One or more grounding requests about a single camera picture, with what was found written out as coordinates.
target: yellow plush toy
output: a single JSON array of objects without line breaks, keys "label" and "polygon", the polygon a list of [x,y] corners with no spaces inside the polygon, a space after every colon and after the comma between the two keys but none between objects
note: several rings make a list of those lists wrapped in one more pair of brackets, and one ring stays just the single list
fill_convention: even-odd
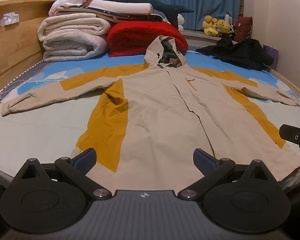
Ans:
[{"label": "yellow plush toy", "polygon": [[204,22],[202,23],[202,29],[211,28],[214,22],[212,22],[212,17],[210,15],[207,15],[204,17]]},{"label": "yellow plush toy", "polygon": [[217,36],[219,33],[213,28],[206,28],[204,29],[204,34],[207,36]]},{"label": "yellow plush toy", "polygon": [[230,24],[224,20],[218,20],[217,28],[219,28],[221,33],[230,33]]}]

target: bed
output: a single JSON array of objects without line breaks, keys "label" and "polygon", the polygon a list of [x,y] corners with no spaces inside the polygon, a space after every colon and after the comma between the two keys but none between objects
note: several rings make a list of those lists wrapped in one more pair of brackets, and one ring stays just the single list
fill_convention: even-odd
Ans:
[{"label": "bed", "polygon": [[[0,2],[0,15],[14,10],[20,15],[20,23],[0,29],[0,90],[4,89],[4,93],[0,95],[1,102],[101,67],[144,62],[144,55],[109,57],[103,54],[84,61],[43,63],[42,48],[36,31],[48,15],[52,2],[53,0]],[[189,50],[185,57],[190,66],[218,71],[230,70],[244,78],[279,88],[300,99],[300,90],[276,72],[246,70],[193,50]],[[41,163],[51,163],[57,158],[70,156],[77,139],[86,130],[91,111],[101,93],[102,91],[96,90],[76,100],[38,108],[26,112],[26,118],[25,113],[1,117],[0,110],[0,172],[4,173],[7,181],[12,179],[28,158],[36,157]],[[256,103],[277,128],[283,123],[300,127],[300,107],[256,98],[249,100]],[[299,155],[298,146],[289,144],[295,154]],[[96,180],[93,169],[87,176]],[[281,185],[285,190],[292,190],[300,185],[300,170],[281,181]]]}]

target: logo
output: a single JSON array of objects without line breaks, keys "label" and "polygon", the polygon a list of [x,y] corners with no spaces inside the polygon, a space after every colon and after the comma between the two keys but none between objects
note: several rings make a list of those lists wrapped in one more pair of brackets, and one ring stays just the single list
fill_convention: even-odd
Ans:
[{"label": "logo", "polygon": [[149,197],[150,195],[148,193],[144,192],[144,193],[141,193],[139,196],[142,198],[146,198],[146,197]]}]

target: wooden headboard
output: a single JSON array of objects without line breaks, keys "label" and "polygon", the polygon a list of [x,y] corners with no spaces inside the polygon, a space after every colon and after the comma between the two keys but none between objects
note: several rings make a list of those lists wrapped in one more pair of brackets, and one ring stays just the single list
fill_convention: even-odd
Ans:
[{"label": "wooden headboard", "polygon": [[43,49],[37,30],[54,1],[0,1],[0,20],[3,14],[15,11],[20,21],[0,28],[0,89],[42,60]]}]

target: metal screw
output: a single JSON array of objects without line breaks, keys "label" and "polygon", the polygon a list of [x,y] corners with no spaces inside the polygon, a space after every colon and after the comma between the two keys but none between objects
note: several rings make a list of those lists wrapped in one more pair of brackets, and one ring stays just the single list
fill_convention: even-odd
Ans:
[{"label": "metal screw", "polygon": [[105,188],[98,188],[93,192],[96,197],[106,197],[109,195],[109,193],[109,190]]},{"label": "metal screw", "polygon": [[197,193],[192,189],[184,189],[180,192],[181,196],[186,198],[193,198],[197,195]]}]

